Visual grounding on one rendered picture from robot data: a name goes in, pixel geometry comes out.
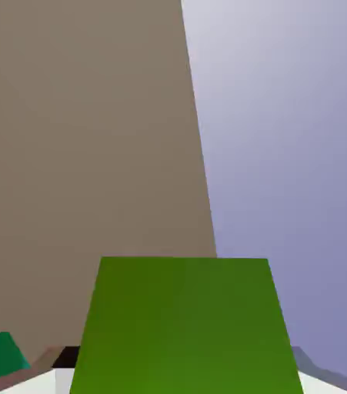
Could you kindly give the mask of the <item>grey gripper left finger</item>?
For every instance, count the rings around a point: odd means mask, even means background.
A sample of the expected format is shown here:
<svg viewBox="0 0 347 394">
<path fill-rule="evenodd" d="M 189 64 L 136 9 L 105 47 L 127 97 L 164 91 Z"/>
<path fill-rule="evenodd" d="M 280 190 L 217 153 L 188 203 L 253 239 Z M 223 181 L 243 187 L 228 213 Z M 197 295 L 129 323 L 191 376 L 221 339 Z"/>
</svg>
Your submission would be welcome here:
<svg viewBox="0 0 347 394">
<path fill-rule="evenodd" d="M 0 376 L 0 394 L 70 394 L 79 349 L 48 348 L 30 368 Z"/>
</svg>

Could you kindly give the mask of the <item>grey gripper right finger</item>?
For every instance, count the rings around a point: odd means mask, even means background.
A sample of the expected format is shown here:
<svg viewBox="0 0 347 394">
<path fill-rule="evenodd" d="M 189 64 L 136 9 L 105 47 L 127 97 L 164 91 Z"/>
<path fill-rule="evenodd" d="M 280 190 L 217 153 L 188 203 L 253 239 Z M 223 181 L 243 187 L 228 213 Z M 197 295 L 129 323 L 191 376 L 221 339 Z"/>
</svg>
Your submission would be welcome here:
<svg viewBox="0 0 347 394">
<path fill-rule="evenodd" d="M 300 372 L 347 391 L 347 376 L 317 366 L 300 346 L 293 346 L 292 351 Z"/>
</svg>

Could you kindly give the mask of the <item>small green cube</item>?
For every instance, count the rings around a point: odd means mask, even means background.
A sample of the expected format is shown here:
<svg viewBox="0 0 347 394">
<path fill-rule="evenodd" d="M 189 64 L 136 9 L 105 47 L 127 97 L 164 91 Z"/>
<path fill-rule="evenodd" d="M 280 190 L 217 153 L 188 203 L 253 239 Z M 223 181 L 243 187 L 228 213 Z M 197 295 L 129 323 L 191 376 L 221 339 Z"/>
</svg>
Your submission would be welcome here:
<svg viewBox="0 0 347 394">
<path fill-rule="evenodd" d="M 70 394 L 304 394 L 269 262 L 102 258 Z"/>
</svg>

